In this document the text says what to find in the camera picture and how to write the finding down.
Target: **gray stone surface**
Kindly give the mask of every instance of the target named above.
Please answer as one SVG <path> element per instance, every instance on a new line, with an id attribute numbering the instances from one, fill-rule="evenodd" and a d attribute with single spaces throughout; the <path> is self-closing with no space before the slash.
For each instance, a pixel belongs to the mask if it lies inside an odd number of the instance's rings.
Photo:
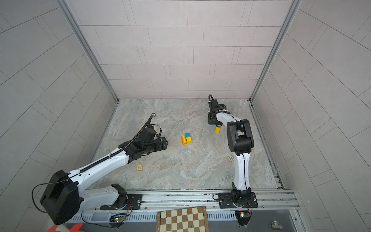
<path id="1" fill-rule="evenodd" d="M 249 178 L 253 189 L 276 188 L 273 173 L 245 99 L 219 99 L 241 119 L 247 118 L 253 131 L 255 147 L 249 161 Z M 122 99 L 104 135 L 94 160 L 130 140 L 151 113 L 152 124 L 162 128 L 169 141 L 167 150 L 151 153 L 120 167 L 94 183 L 91 188 L 118 183 L 125 189 L 230 189 L 234 164 L 227 144 L 227 128 L 219 134 L 207 124 L 206 99 Z M 183 145 L 181 136 L 190 133 L 192 143 Z M 143 171 L 137 171 L 137 165 Z"/>

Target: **checkered board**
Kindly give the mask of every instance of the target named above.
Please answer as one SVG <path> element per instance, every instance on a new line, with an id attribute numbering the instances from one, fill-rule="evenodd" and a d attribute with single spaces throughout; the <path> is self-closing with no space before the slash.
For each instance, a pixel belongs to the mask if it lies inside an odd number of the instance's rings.
<path id="1" fill-rule="evenodd" d="M 156 232 L 209 232 L 206 208 L 194 207 L 157 213 Z"/>

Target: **black mounting plate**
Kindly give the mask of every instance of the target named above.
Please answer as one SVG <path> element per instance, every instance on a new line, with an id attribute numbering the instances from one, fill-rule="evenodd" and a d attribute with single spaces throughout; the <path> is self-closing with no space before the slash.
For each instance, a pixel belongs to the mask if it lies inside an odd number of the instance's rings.
<path id="1" fill-rule="evenodd" d="M 140 205 L 142 203 L 142 194 L 128 194 L 128 200 L 133 204 L 133 209 L 139 209 Z M 128 205 L 126 204 L 122 209 L 120 210 L 128 210 Z M 117 210 L 111 205 L 102 205 L 101 210 Z"/>
<path id="2" fill-rule="evenodd" d="M 249 206 L 250 206 L 249 204 L 246 204 L 242 207 L 237 207 L 236 205 L 234 205 L 233 200 L 232 200 L 232 193 L 218 193 L 218 197 L 219 197 L 219 207 L 221 209 L 249 208 Z M 256 199 L 255 193 L 251 193 L 251 198 L 252 198 L 252 201 L 249 200 L 249 203 L 251 204 L 251 202 L 252 202 L 253 208 L 258 208 L 257 201 L 254 201 L 254 199 Z"/>

